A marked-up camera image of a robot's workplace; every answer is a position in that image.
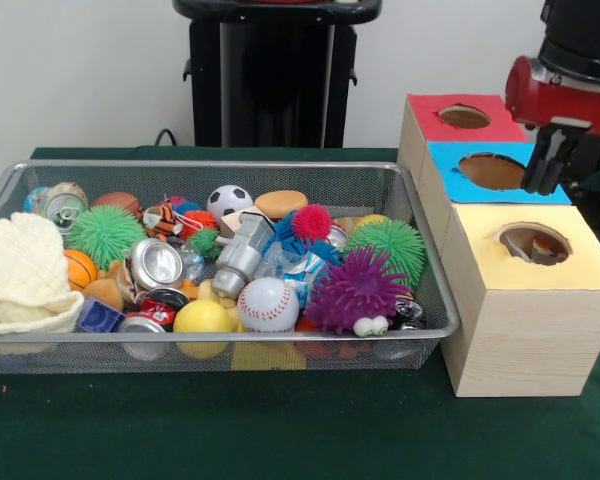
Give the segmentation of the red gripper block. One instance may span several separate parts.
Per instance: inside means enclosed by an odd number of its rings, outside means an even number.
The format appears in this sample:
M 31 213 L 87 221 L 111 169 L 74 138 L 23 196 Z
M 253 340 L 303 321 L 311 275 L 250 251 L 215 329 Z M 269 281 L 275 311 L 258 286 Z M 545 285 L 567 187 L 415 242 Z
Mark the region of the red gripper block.
M 522 188 L 528 193 L 553 193 L 579 137 L 568 132 L 551 134 L 549 125 L 600 135 L 600 85 L 552 72 L 538 59 L 520 56 L 506 81 L 505 104 L 515 122 L 540 127 Z M 550 154 L 555 135 L 557 150 Z

